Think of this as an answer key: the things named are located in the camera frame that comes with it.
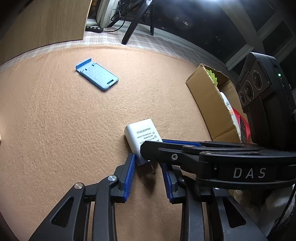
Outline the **orange-brown blanket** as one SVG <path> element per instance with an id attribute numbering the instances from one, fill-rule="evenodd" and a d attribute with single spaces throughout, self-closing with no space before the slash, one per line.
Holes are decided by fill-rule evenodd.
<path id="1" fill-rule="evenodd" d="M 86 59 L 119 78 L 102 91 L 75 66 Z M 151 118 L 165 139 L 208 141 L 186 80 L 202 60 L 123 46 L 73 46 L 1 68 L 1 213 L 28 240 L 77 182 L 99 182 L 125 162 L 124 129 Z"/>

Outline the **blue phone stand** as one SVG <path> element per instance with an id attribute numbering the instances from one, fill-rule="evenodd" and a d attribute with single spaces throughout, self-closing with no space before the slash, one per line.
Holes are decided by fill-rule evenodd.
<path id="1" fill-rule="evenodd" d="M 85 77 L 102 91 L 109 90 L 119 81 L 119 78 L 116 75 L 92 61 L 91 58 L 77 64 L 75 69 L 80 75 Z"/>

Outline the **white sunscreen tube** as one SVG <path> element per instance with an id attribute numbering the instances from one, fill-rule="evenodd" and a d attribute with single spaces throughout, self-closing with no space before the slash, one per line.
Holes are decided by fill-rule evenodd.
<path id="1" fill-rule="evenodd" d="M 220 95 L 221 95 L 221 97 L 224 101 L 224 104 L 225 104 L 226 108 L 228 109 L 230 115 L 234 115 L 233 108 L 232 108 L 229 100 L 227 99 L 226 95 L 223 92 L 220 92 Z"/>

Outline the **cardboard box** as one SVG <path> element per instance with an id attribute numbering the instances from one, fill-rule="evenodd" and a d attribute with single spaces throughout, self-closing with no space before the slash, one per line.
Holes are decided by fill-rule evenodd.
<path id="1" fill-rule="evenodd" d="M 205 68 L 215 73 L 218 81 L 217 87 L 213 84 Z M 186 80 L 186 85 L 203 116 L 211 139 L 217 142 L 240 143 L 241 141 L 233 119 L 220 95 L 220 92 L 223 92 L 232 108 L 237 110 L 247 120 L 247 116 L 242 111 L 238 94 L 230 78 L 221 71 L 200 64 Z"/>

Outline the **black tripod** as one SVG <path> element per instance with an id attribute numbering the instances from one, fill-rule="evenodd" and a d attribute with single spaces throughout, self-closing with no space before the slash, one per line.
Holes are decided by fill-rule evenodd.
<path id="1" fill-rule="evenodd" d="M 154 6 L 155 6 L 154 1 L 153 0 L 139 1 L 139 3 L 136 4 L 136 6 L 138 6 L 141 2 L 143 2 L 142 5 L 140 6 L 137 14 L 133 18 L 128 29 L 126 30 L 125 35 L 123 36 L 123 39 L 121 41 L 121 44 L 123 45 L 126 45 L 128 43 L 137 25 L 140 23 L 140 20 L 144 17 L 147 11 L 149 11 L 149 17 L 150 17 L 150 34 L 151 36 L 154 35 Z"/>

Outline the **light wooden board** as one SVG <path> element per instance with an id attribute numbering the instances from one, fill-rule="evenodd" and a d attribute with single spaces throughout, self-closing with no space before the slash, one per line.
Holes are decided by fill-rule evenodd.
<path id="1" fill-rule="evenodd" d="M 32 1 L 1 39 L 1 64 L 27 51 L 82 40 L 91 1 Z"/>

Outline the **black power strip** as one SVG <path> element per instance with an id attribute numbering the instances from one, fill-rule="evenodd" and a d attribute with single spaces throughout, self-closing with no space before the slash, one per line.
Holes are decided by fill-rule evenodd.
<path id="1" fill-rule="evenodd" d="M 94 33 L 102 33 L 103 28 L 96 27 L 96 26 L 86 26 L 85 27 L 86 32 L 94 32 Z"/>

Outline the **white power adapter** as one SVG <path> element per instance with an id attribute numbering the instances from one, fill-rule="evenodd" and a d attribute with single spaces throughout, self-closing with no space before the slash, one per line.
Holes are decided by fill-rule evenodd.
<path id="1" fill-rule="evenodd" d="M 135 154 L 138 166 L 143 166 L 150 162 L 150 160 L 146 160 L 141 156 L 140 146 L 145 141 L 163 141 L 151 118 L 127 125 L 124 134 L 132 153 Z"/>

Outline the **yellow green shuttlecock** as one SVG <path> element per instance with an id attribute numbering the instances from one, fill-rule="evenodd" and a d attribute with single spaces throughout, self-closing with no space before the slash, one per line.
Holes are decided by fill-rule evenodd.
<path id="1" fill-rule="evenodd" d="M 217 87 L 218 81 L 217 81 L 217 77 L 215 76 L 215 73 L 212 70 L 207 68 L 205 68 L 205 71 L 207 72 L 208 76 L 211 78 L 213 84 Z"/>

